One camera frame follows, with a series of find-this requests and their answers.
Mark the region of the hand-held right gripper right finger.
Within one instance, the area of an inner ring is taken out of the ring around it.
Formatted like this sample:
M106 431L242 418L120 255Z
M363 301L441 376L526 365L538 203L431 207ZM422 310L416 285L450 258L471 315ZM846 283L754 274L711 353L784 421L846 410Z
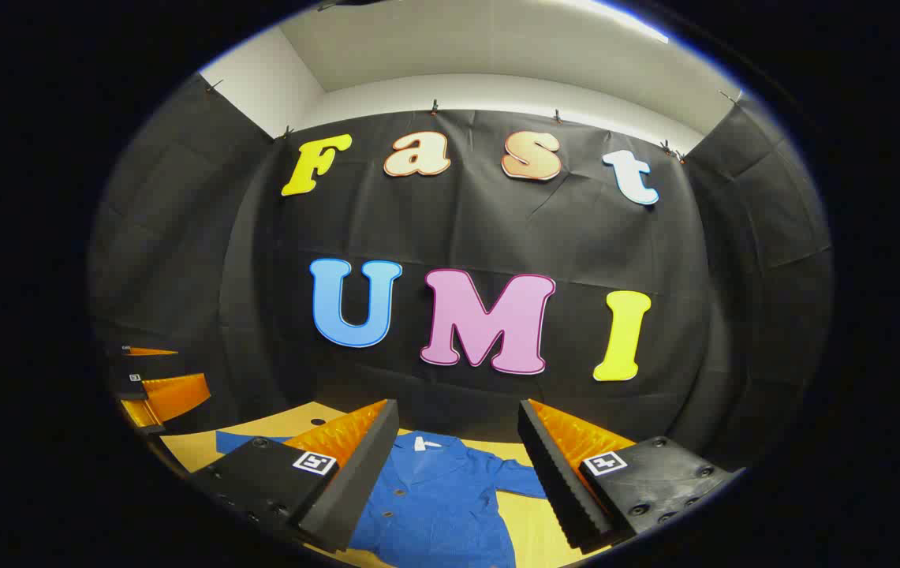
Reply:
M519 402L518 435L566 542L584 554L658 528L737 478L667 436L630 441L532 399Z

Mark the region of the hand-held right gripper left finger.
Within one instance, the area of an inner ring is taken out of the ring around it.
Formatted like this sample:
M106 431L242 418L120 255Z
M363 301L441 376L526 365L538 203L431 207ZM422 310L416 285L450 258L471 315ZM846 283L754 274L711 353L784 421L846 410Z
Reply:
M399 429L383 399L284 442L253 436L186 480L276 540L344 551Z

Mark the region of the blue button-up shirt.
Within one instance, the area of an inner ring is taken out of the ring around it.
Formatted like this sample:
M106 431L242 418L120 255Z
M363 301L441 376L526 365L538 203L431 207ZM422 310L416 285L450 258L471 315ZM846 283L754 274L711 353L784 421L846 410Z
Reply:
M545 499L535 469L454 436L397 436L349 547L394 568L516 568L498 492Z

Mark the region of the black backdrop cloth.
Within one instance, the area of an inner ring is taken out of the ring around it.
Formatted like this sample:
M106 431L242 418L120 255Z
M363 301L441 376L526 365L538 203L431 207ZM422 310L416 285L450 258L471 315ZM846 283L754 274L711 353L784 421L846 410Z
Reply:
M271 139L194 76L106 190L97 334L211 392L170 434L392 398L403 428L515 442L534 398L737 469L798 424L831 320L819 194L748 97L681 163L478 109Z

